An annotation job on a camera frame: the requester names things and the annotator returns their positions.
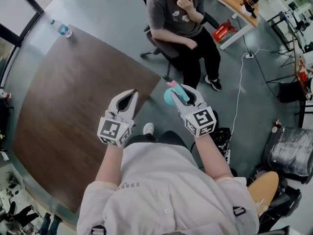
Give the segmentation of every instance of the hand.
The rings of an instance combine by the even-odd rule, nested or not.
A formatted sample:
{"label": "hand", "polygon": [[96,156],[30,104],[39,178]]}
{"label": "hand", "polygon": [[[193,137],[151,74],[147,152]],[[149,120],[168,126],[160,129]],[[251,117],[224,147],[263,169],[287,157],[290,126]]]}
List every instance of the hand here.
{"label": "hand", "polygon": [[195,47],[198,46],[197,42],[196,41],[193,41],[192,39],[190,38],[186,38],[186,43],[185,45],[190,48],[190,49],[194,49]]}
{"label": "hand", "polygon": [[177,5],[186,12],[194,9],[194,3],[192,0],[177,0]]}

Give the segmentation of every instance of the gray t-shirt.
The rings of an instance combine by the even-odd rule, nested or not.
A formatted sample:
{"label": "gray t-shirt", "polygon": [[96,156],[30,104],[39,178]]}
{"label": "gray t-shirt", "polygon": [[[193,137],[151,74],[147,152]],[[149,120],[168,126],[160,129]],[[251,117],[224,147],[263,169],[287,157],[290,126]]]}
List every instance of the gray t-shirt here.
{"label": "gray t-shirt", "polygon": [[[196,10],[204,15],[204,0],[193,0]],[[167,29],[179,36],[194,37],[202,30],[200,23],[191,21],[177,0],[147,0],[148,23],[151,29]]]}

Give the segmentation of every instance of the cable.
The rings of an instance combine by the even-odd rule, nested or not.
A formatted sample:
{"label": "cable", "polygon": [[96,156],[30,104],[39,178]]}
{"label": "cable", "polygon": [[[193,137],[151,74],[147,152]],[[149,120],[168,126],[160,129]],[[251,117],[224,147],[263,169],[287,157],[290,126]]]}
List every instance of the cable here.
{"label": "cable", "polygon": [[190,148],[190,153],[192,154],[192,149],[194,148],[196,142],[194,142],[192,145],[191,145],[191,148]]}
{"label": "cable", "polygon": [[240,80],[239,80],[239,90],[238,90],[237,103],[236,103],[236,114],[235,114],[235,118],[234,118],[234,122],[233,122],[233,129],[232,129],[232,131],[231,131],[231,137],[230,137],[229,141],[231,140],[231,138],[232,138],[232,136],[233,136],[233,132],[234,132],[234,129],[235,129],[235,121],[236,121],[236,117],[237,117],[237,114],[238,114],[239,95],[240,95],[241,80],[242,80],[242,77],[243,77],[243,67],[244,67],[243,58],[244,58],[244,56],[245,56],[246,54],[248,54],[248,53],[244,53],[243,56],[241,57]]}
{"label": "cable", "polygon": [[260,65],[260,63],[259,63],[259,60],[257,59],[257,57],[256,57],[256,55],[255,55],[259,50],[265,50],[265,51],[270,51],[270,50],[258,49],[255,53],[253,53],[253,52],[252,52],[252,53],[253,53],[253,55],[254,55],[255,61],[257,62],[258,66],[259,66],[259,68],[260,68],[260,72],[261,72],[261,74],[262,74],[262,77],[264,78],[264,81],[265,81],[265,83],[266,83],[266,86],[268,87],[268,89],[270,90],[270,92],[273,94],[273,96],[274,96],[276,99],[278,99],[277,96],[276,96],[276,94],[273,92],[273,90],[270,88],[270,86],[269,86],[268,83],[266,82],[266,78],[265,78],[264,73],[263,73],[263,71],[262,71],[262,68],[261,68],[261,65]]}
{"label": "cable", "polygon": [[[239,24],[239,28],[241,29],[241,25],[240,25],[238,17],[237,17],[237,21],[238,21],[238,24]],[[245,44],[246,50],[248,51],[248,54],[250,55],[250,50],[248,49],[248,46],[246,45],[245,35],[243,35],[243,38],[244,38],[244,44]]]}
{"label": "cable", "polygon": [[272,51],[272,50],[270,50],[270,49],[258,49],[258,50],[254,53],[254,55],[255,55],[256,53],[258,53],[259,50],[269,51],[269,52],[274,53],[274,54],[276,54],[276,55],[278,55],[278,56],[280,56],[280,57],[282,58],[281,54],[278,54],[278,53],[276,53],[276,52],[274,52],[274,51]]}

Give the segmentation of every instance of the concrete floor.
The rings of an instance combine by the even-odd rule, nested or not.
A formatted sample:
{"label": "concrete floor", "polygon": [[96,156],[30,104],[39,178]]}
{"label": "concrete floor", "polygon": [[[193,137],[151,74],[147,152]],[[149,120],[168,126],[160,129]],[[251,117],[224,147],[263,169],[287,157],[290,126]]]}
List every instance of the concrete floor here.
{"label": "concrete floor", "polygon": [[[232,15],[228,8],[216,0],[206,0],[205,10],[219,23],[226,22]],[[14,166],[33,187],[36,194],[48,203],[53,211],[57,211],[69,221],[76,222],[77,215],[71,214],[57,200],[47,194],[11,152],[14,131],[27,88],[41,60],[58,37],[58,33],[54,32],[49,25],[51,18],[61,20],[65,24],[72,24],[88,32],[141,62],[159,75],[166,72],[167,62],[162,55],[150,56],[146,59],[139,57],[141,51],[152,48],[143,32],[143,28],[147,24],[143,0],[55,0],[46,8],[45,14],[26,37],[5,84],[5,90],[12,93],[11,104],[15,107],[10,118],[6,146],[10,151],[9,155]],[[239,28],[237,20],[232,20],[232,24]],[[206,27],[210,33],[213,33],[214,29],[211,26],[206,25]],[[259,48],[277,50],[281,47],[281,42],[262,18],[259,19],[259,27],[251,30],[245,36],[248,48],[254,52]],[[208,105],[218,112],[221,127],[232,128],[233,125],[241,57],[245,52],[243,38],[224,51],[220,50],[222,58],[220,79],[223,85],[221,92],[214,91],[203,80],[198,85],[198,89]],[[285,60],[281,56],[260,51],[257,57],[267,79],[275,79],[292,72],[292,66],[279,67]],[[171,78],[181,82],[182,74],[172,69]],[[151,99],[145,103],[136,116],[137,127],[134,134],[141,133],[143,125],[151,121],[156,123],[156,136],[171,129],[181,135],[190,147],[193,138],[182,127],[176,109],[165,104],[163,100],[165,89],[166,84],[162,80],[153,91]],[[295,103],[282,104],[271,94],[256,61],[254,59],[244,60],[238,115],[230,145],[230,165],[238,171],[239,176],[249,176],[253,168],[260,163],[262,151],[274,120],[279,118],[287,126],[297,125],[295,111]]]}

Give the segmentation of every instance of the power strip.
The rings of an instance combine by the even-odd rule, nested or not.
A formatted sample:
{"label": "power strip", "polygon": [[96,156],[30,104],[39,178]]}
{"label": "power strip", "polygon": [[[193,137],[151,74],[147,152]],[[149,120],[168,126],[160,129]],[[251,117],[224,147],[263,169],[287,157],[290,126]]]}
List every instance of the power strip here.
{"label": "power strip", "polygon": [[246,59],[254,58],[254,55],[246,53],[245,58]]}

